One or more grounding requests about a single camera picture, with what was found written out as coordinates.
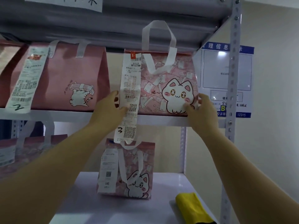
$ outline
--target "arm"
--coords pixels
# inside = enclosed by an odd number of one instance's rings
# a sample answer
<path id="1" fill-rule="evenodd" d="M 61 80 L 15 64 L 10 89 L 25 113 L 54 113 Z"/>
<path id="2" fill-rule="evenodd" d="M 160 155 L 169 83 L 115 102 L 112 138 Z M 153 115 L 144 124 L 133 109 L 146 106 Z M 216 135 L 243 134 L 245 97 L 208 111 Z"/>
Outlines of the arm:
<path id="1" fill-rule="evenodd" d="M 0 184 L 1 223 L 49 223 L 99 142 L 122 121 L 117 91 L 97 103 L 89 124 Z"/>
<path id="2" fill-rule="evenodd" d="M 221 134 L 217 111 L 210 98 L 205 94 L 199 94 L 199 97 L 199 110 L 186 105 L 189 123 L 209 149 L 239 222 L 298 223 L 299 204 Z"/>

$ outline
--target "cartoon cat print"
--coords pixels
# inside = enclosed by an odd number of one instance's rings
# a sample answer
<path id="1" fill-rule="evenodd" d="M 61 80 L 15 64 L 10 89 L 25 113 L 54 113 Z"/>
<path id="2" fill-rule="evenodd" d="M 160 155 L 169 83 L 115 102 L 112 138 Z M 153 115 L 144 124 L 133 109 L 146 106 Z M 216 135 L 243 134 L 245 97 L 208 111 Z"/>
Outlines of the cartoon cat print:
<path id="1" fill-rule="evenodd" d="M 87 102 L 92 99 L 92 97 L 85 100 L 86 96 L 90 94 L 90 91 L 84 91 L 84 90 L 76 90 L 73 89 L 73 95 L 70 99 L 70 103 L 72 106 L 82 105 L 85 107 L 88 107 Z"/>
<path id="2" fill-rule="evenodd" d="M 184 104 L 192 104 L 194 101 L 193 88 L 190 81 L 180 83 L 172 79 L 162 90 L 162 96 L 167 101 L 166 108 L 169 113 L 185 113 Z"/>
<path id="3" fill-rule="evenodd" d="M 138 174 L 138 171 L 135 171 L 128 180 L 134 178 Z M 128 197 L 135 198 L 148 198 L 148 190 L 149 190 L 149 175 L 145 173 L 137 178 L 137 180 L 133 184 L 126 184 L 128 191 Z"/>

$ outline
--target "hand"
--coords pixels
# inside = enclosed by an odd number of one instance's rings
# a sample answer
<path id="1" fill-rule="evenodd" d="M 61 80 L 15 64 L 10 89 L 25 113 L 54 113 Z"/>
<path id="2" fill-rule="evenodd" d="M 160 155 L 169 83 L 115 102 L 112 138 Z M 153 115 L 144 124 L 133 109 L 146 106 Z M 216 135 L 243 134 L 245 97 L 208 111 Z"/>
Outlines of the hand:
<path id="1" fill-rule="evenodd" d="M 128 108 L 122 107 L 118 109 L 118 105 L 114 104 L 114 102 L 118 101 L 117 94 L 118 91 L 115 90 L 96 104 L 89 124 L 86 127 L 91 127 L 105 134 L 110 133 L 118 127 Z"/>
<path id="2" fill-rule="evenodd" d="M 201 104 L 198 110 L 194 110 L 189 104 L 184 107 L 188 113 L 188 121 L 192 129 L 201 137 L 209 136 L 218 131 L 218 115 L 210 98 L 205 94 L 198 94 Z"/>

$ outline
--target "bag on shelf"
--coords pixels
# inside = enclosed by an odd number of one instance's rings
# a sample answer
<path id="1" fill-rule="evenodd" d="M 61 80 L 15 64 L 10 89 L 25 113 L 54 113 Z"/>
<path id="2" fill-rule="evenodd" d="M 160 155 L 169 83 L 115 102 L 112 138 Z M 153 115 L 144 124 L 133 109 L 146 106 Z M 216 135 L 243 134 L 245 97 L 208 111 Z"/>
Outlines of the bag on shelf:
<path id="1" fill-rule="evenodd" d="M 89 45 L 90 42 L 85 40 L 62 41 L 67 43 L 56 40 L 30 45 L 30 48 L 49 47 L 49 55 L 34 97 L 26 97 L 25 102 L 32 99 L 31 109 L 38 110 L 93 111 L 96 102 L 110 93 L 106 49 Z M 10 91 L 20 95 L 20 98 L 14 97 L 17 101 L 24 101 L 21 100 L 22 92 L 26 93 L 26 89 L 36 85 L 18 81 L 25 60 L 32 59 L 32 63 L 39 60 L 35 59 L 35 55 L 28 55 L 28 52 L 14 69 L 11 78 Z"/>
<path id="2" fill-rule="evenodd" d="M 68 137 L 54 135 L 54 122 L 44 121 L 45 136 L 29 137 L 35 122 L 27 121 L 18 138 L 0 140 L 0 180 L 34 161 Z"/>
<path id="3" fill-rule="evenodd" d="M 0 108 L 5 108 L 10 95 L 11 74 L 27 48 L 23 43 L 0 39 Z"/>
<path id="4" fill-rule="evenodd" d="M 155 143 L 136 141 L 133 144 L 125 145 L 124 141 L 116 144 L 113 139 L 107 139 L 98 176 L 98 193 L 151 198 Z"/>
<path id="5" fill-rule="evenodd" d="M 149 51 L 150 29 L 169 30 L 169 52 Z M 185 116 L 184 103 L 198 108 L 198 87 L 191 53 L 177 53 L 176 38 L 165 21 L 142 30 L 141 83 L 138 114 Z"/>

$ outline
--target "yellow rag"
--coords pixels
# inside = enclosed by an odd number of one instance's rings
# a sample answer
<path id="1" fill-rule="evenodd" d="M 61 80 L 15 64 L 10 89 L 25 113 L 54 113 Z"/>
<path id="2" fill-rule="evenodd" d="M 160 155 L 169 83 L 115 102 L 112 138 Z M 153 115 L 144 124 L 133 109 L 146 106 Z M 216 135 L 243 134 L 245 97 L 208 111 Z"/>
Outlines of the yellow rag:
<path id="1" fill-rule="evenodd" d="M 176 196 L 176 204 L 186 224 L 215 223 L 204 210 L 195 193 L 180 193 Z"/>

